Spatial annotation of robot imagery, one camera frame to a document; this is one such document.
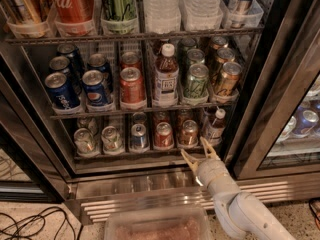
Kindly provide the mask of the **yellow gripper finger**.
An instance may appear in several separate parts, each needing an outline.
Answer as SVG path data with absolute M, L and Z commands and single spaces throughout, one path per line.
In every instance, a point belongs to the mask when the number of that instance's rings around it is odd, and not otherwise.
M 197 175 L 199 160 L 188 154 L 184 149 L 181 150 L 181 155 L 184 158 L 185 162 L 188 164 L 193 174 Z
M 200 141 L 202 143 L 202 146 L 203 146 L 203 149 L 205 152 L 205 157 L 207 159 L 220 160 L 215 149 L 211 146 L 211 144 L 204 137 L 201 137 Z

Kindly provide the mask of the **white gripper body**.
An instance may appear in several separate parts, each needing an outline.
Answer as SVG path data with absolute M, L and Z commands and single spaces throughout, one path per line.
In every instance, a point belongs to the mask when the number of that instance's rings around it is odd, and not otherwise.
M 196 179 L 213 197 L 235 196 L 241 189 L 220 160 L 200 160 L 195 170 Z

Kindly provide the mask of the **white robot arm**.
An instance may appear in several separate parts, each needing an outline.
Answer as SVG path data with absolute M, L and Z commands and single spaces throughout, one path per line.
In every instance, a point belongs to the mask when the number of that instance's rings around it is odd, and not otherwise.
M 181 155 L 198 182 L 211 194 L 221 227 L 235 240 L 248 233 L 259 240 L 295 240 L 270 210 L 253 194 L 240 189 L 208 141 L 201 137 L 205 158 L 198 159 L 184 149 Z

